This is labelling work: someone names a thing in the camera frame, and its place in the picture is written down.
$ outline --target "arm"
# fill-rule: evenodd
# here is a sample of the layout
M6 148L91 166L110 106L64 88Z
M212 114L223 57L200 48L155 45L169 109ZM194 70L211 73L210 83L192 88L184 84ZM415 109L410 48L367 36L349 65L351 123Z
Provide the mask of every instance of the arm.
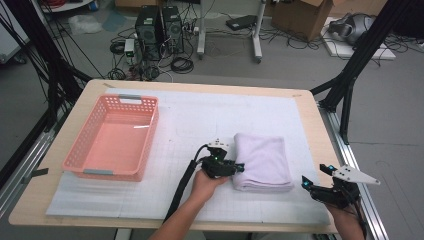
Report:
M187 201L149 239L184 239L200 209L212 197L215 188L227 180L226 177L211 179L203 170L198 171Z
M325 205L334 218L334 224L343 240L364 240L361 226L354 214L348 210Z

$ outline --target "plastic bag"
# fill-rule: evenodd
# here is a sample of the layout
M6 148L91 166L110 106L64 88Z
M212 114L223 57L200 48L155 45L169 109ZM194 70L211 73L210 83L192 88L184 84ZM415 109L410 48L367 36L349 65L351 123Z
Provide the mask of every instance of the plastic bag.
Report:
M102 30L102 25L91 15L77 15L68 19L73 35L96 33Z

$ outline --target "black tripod stand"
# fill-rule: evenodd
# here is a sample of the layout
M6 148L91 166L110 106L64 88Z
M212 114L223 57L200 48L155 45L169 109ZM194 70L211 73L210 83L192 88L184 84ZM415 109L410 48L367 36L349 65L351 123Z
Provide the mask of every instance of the black tripod stand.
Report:
M393 26L414 1L388 0L342 72L332 80L311 90L312 94L316 95L330 89L325 99L319 102L320 107L329 112L335 112L337 105L343 99L340 135L345 144L349 144L347 132L355 81L375 52L380 48Z

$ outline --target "pink plastic basket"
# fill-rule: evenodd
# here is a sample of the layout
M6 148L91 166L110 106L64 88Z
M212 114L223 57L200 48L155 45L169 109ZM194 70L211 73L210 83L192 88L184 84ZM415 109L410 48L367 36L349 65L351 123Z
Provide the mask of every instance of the pink plastic basket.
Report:
M156 97L101 95L63 169L83 178L141 181L158 119Z

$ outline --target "folded towel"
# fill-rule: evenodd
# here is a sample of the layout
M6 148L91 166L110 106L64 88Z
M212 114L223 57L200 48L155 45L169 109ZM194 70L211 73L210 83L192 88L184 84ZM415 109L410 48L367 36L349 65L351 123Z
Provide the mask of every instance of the folded towel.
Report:
M237 133L236 163L244 163L244 172L233 176L240 191L286 192L294 187L282 137L263 137Z

